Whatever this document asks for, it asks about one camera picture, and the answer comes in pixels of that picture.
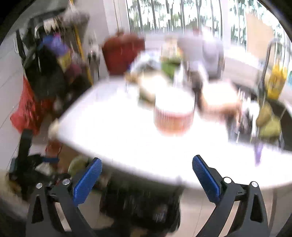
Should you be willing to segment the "steel kitchen faucet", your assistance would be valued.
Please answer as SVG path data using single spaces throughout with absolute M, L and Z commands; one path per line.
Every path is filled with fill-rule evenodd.
M 268 68 L 268 64 L 269 64 L 269 58 L 270 58 L 270 54 L 271 54 L 271 49 L 272 46 L 275 46 L 276 44 L 281 44 L 281 42 L 276 39 L 273 38 L 269 43 L 268 43 L 268 47 L 267 47 L 267 51 L 266 51 L 266 57 L 265 57 L 265 61 L 264 61 L 264 67 L 262 70 L 262 74 L 260 76 L 260 81 L 258 83 L 258 97 L 261 99 L 265 98 L 266 92 L 265 92 L 265 76 L 266 76 L 266 72 L 267 72 L 267 68 Z

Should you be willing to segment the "red ceramic stew pot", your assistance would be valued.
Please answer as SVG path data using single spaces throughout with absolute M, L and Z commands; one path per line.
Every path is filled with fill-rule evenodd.
M 117 31 L 105 40 L 101 48 L 109 75 L 123 75 L 137 55 L 145 51 L 145 38 Z

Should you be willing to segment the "striped paper cup bowl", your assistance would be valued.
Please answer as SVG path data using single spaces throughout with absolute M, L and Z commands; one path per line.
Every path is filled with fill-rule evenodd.
M 169 87 L 155 97 L 154 124 L 165 133 L 183 133 L 192 125 L 194 111 L 192 91 Z

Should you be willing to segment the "red plastic bag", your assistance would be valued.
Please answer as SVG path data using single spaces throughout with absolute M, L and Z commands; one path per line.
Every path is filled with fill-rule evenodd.
M 41 104 L 35 100 L 34 92 L 26 77 L 23 76 L 23 89 L 18 109 L 10 116 L 10 121 L 19 133 L 28 129 L 34 135 L 38 135 L 43 119 Z

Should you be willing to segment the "white pink rice cooker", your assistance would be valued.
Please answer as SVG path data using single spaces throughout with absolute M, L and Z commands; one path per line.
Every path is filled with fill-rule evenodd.
M 178 37 L 178 47 L 186 62 L 201 63 L 210 79 L 221 78 L 224 70 L 224 47 L 220 39 L 211 34 L 187 33 Z

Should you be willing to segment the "yellow dish soap bottle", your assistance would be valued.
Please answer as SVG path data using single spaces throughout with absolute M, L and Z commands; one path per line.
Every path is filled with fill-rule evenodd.
M 286 67 L 280 67 L 279 64 L 273 66 L 266 85 L 267 97 L 269 99 L 277 100 L 279 98 L 287 80 L 287 73 Z

